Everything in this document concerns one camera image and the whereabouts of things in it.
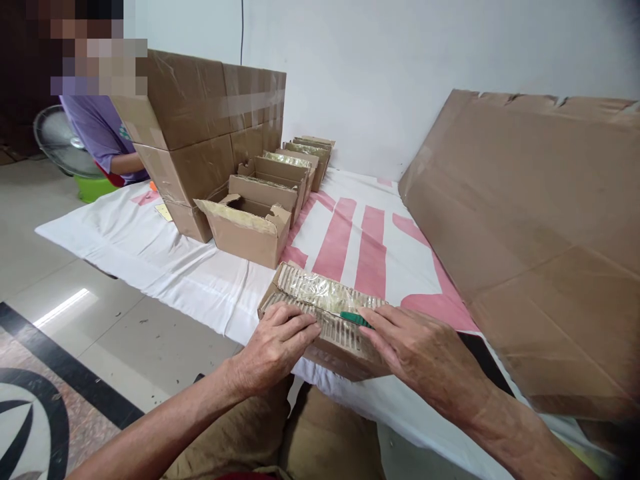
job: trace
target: hand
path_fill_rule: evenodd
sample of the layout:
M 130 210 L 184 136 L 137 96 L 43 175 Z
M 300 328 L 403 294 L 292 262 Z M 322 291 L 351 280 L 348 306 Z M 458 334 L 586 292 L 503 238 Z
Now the hand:
M 244 350 L 229 359 L 230 383 L 245 398 L 268 390 L 291 373 L 320 330 L 314 316 L 294 305 L 270 306 Z
M 467 424 L 485 408 L 496 387 L 453 328 L 428 315 L 384 305 L 360 315 L 360 327 L 391 371 L 444 418 Z

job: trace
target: green box cutter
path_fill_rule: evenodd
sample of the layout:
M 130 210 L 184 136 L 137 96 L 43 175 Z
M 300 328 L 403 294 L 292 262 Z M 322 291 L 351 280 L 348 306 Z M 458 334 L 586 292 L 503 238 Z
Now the green box cutter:
M 363 327 L 375 330 L 368 321 L 362 318 L 362 315 L 358 315 L 357 313 L 340 312 L 340 317 L 344 318 L 345 320 L 349 320 L 350 322 L 353 322 L 357 325 L 362 325 Z

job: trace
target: pink stripe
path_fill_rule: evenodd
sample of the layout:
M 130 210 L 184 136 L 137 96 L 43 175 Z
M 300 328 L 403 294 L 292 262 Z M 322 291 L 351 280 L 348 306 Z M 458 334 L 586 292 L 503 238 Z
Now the pink stripe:
M 318 258 L 315 260 L 312 270 L 314 273 L 336 281 L 342 278 L 354 210 L 355 200 L 340 198 L 320 247 Z
M 298 220 L 295 222 L 293 228 L 289 230 L 287 246 L 282 251 L 282 256 L 280 257 L 281 262 L 288 262 L 289 260 L 292 260 L 296 263 L 296 265 L 305 268 L 309 256 L 306 253 L 302 252 L 302 250 L 300 250 L 299 248 L 292 245 L 296 235 L 298 235 L 298 232 L 300 232 L 300 228 L 302 228 L 302 225 L 307 220 L 309 212 L 318 201 L 330 211 L 333 211 L 333 207 L 335 206 L 334 199 L 332 199 L 330 196 L 328 196 L 328 194 L 324 192 L 311 192 L 307 202 L 302 207 L 302 210 L 300 210 Z
M 445 272 L 442 263 L 440 263 L 440 259 L 436 256 L 420 229 L 413 222 L 413 219 L 394 213 L 393 224 L 398 227 L 400 231 L 431 249 L 433 266 L 435 267 L 438 282 L 442 289 L 441 295 L 426 295 L 422 293 L 408 295 L 402 299 L 400 306 L 426 313 L 438 320 L 448 323 L 457 330 L 480 331 L 472 320 L 464 302 L 462 302 L 460 294 L 458 294 L 458 291 Z
M 322 190 L 317 193 L 312 192 L 309 198 L 311 198 L 312 195 L 316 195 L 318 201 L 322 203 L 322 205 L 324 205 L 326 208 L 328 208 L 329 211 L 333 211 L 335 209 L 335 200 L 332 199 L 327 193 L 323 192 Z
M 355 289 L 381 299 L 385 298 L 387 287 L 387 248 L 383 245 L 384 236 L 384 210 L 367 205 L 362 218 Z
M 137 203 L 142 207 L 143 205 L 146 205 L 158 198 L 160 198 L 160 194 L 158 192 L 149 190 L 148 192 L 143 193 L 142 195 L 138 195 L 137 197 L 132 198 L 131 201 L 134 203 Z

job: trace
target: green bucket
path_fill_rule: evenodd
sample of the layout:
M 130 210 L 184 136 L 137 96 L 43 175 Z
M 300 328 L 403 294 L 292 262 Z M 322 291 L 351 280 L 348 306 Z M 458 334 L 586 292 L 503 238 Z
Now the green bucket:
M 73 178 L 80 190 L 80 192 L 78 192 L 78 198 L 84 203 L 93 203 L 103 195 L 118 190 L 118 188 L 114 187 L 106 178 L 88 179 L 79 177 L 78 175 L 74 175 Z

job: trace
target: purple shirt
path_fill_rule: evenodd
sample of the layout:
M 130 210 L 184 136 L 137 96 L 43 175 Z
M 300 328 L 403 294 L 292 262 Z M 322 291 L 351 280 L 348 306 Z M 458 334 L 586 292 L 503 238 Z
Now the purple shirt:
M 134 153 L 135 148 L 111 99 L 106 95 L 60 95 L 73 129 L 87 151 L 105 171 L 111 173 L 111 159 Z M 125 185 L 147 180 L 142 169 L 122 175 Z

